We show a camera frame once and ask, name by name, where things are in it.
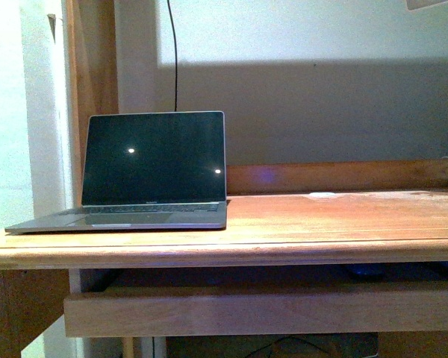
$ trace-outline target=white wall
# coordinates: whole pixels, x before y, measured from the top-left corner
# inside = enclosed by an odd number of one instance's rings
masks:
[[[122,113],[173,109],[172,35],[156,4],[116,1]],[[225,112],[229,164],[448,155],[448,3],[171,5],[178,109]]]
[[[18,0],[0,1],[0,227],[33,218]]]
[[[174,63],[167,3],[158,3],[159,64]],[[448,4],[405,0],[171,1],[183,63],[448,57]]]

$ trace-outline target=laptop keyboard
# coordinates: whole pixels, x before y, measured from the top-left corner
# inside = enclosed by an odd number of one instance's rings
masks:
[[[80,207],[74,209],[77,214],[114,214],[114,213],[176,213],[193,211],[217,211],[219,204],[156,204],[156,205],[122,205],[106,207]]]

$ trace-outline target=black cable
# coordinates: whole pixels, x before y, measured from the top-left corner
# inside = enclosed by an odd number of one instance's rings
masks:
[[[306,341],[305,339],[302,339],[302,338],[299,338],[299,337],[286,336],[286,337],[281,337],[281,338],[275,340],[274,342],[269,343],[268,345],[265,345],[265,346],[263,346],[263,347],[260,347],[259,349],[256,349],[255,351],[252,351],[251,353],[247,354],[244,358],[250,358],[253,354],[256,354],[257,352],[260,352],[260,351],[262,351],[262,350],[264,350],[264,349],[270,347],[271,345],[274,345],[274,344],[276,344],[276,343],[282,342],[282,341],[284,341],[284,340],[286,340],[286,339],[295,339],[295,340],[297,340],[297,341],[301,341],[301,342],[303,342],[303,343],[305,343],[305,344],[307,344],[307,345],[310,345],[311,347],[316,348],[316,349],[319,350],[319,351],[322,351],[322,352],[325,353],[325,354],[330,355],[330,352],[326,351],[325,349],[322,349],[321,347],[319,347],[318,345],[315,345],[315,344],[312,343],[312,342]]]
[[[172,19],[171,3],[167,0],[167,9],[171,19],[172,37],[174,39],[174,111],[178,111],[178,41],[176,40],[176,30]]]

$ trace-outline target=black screen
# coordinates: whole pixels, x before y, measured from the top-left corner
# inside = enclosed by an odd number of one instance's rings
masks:
[[[83,205],[225,200],[222,112],[92,116]]]

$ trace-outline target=open laptop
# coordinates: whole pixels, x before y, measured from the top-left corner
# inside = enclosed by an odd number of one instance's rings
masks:
[[[82,190],[81,207],[5,231],[224,228],[224,113],[92,116]]]

